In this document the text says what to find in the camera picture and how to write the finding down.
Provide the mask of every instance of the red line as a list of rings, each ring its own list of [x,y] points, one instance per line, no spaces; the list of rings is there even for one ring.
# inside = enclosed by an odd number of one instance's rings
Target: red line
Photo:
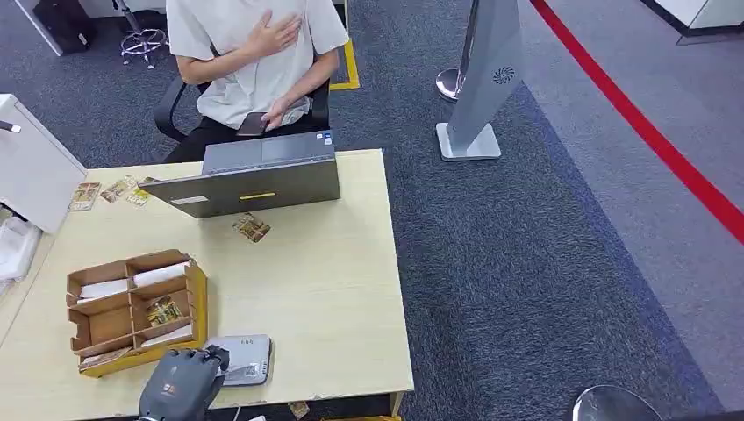
[[[594,81],[612,106],[633,127],[640,137],[664,161],[677,178],[697,197],[721,224],[744,244],[744,213],[729,201],[716,186],[709,182],[697,168],[676,150],[664,135],[648,121],[610,76],[591,58],[566,25],[555,15],[545,0],[531,0],[550,29],[569,50],[583,71]]]

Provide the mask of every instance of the black office chair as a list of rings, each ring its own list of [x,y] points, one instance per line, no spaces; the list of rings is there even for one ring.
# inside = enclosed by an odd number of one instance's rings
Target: black office chair
[[[198,89],[201,93],[204,93],[209,87],[210,82],[198,85]],[[183,92],[186,87],[189,86],[181,76],[177,76],[171,83],[165,96],[161,99],[160,103],[155,108],[155,125],[158,126],[158,130],[165,134],[169,138],[176,141],[183,141],[186,139],[186,134],[176,129],[173,124],[173,112],[178,102],[181,100]],[[312,109],[310,110],[310,117],[312,122],[312,130],[307,130],[307,127],[298,129],[297,133],[300,132],[319,132],[321,130],[329,130],[330,122],[328,117],[328,95],[331,88],[330,79],[310,93],[309,97],[312,99]]]

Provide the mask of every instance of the white device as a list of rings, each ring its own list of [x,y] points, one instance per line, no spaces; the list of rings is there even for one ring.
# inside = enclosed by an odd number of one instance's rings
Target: white device
[[[224,386],[263,384],[268,378],[271,339],[266,335],[209,338],[204,349],[216,345],[230,352],[230,367],[222,375]]]

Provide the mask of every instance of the cardboard box compartment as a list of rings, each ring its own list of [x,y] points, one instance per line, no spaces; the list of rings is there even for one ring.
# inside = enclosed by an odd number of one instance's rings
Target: cardboard box compartment
[[[189,262],[184,275],[137,287],[134,276]],[[126,291],[84,301],[82,288],[101,282],[126,280]],[[122,282],[116,282],[124,289]],[[167,250],[87,268],[68,275],[68,320],[77,325],[70,348],[79,357],[80,373],[100,377],[158,360],[170,348],[200,347],[206,341],[206,275],[187,254]],[[177,308],[176,318],[157,324],[147,317],[148,308],[163,297]],[[176,338],[155,341],[190,326]]]

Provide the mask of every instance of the black bag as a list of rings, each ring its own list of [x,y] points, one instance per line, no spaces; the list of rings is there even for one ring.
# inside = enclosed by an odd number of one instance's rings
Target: black bag
[[[90,48],[97,35],[96,26],[77,0],[40,0],[33,14],[49,31],[63,54]]]

